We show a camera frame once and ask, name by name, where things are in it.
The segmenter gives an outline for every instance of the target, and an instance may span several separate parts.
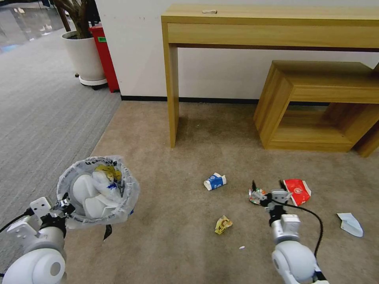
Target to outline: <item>potted plant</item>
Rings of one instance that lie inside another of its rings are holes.
[[[76,31],[62,35],[67,52],[83,85],[97,86],[107,82],[95,40],[89,30],[94,0],[54,0],[57,7],[70,15]]]

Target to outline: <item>plant trunk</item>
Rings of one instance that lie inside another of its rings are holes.
[[[86,17],[84,19],[80,17],[79,15],[70,15],[72,21],[74,22],[74,25],[76,27],[78,39],[84,39],[84,38],[90,38],[92,37],[90,33],[90,25],[88,24],[88,21]]]
[[[92,37],[86,15],[88,0],[82,0],[80,5],[75,0],[55,0],[55,4],[69,13],[76,27],[78,39]]]

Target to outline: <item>reflective floor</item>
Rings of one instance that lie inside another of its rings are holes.
[[[0,54],[63,28],[56,9],[38,3],[0,6]]]

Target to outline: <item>wooden table top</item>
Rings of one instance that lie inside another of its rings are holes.
[[[217,14],[202,11],[217,10]],[[350,20],[377,21],[379,7],[309,7],[309,6],[241,6],[173,4],[161,16],[162,22],[211,23],[212,19],[286,19],[286,20]]]

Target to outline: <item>gray carpet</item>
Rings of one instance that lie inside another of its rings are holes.
[[[53,32],[0,55],[0,225],[34,199],[55,197],[61,173],[89,156],[120,104],[120,93],[82,86]],[[1,235],[0,272],[20,245]]]

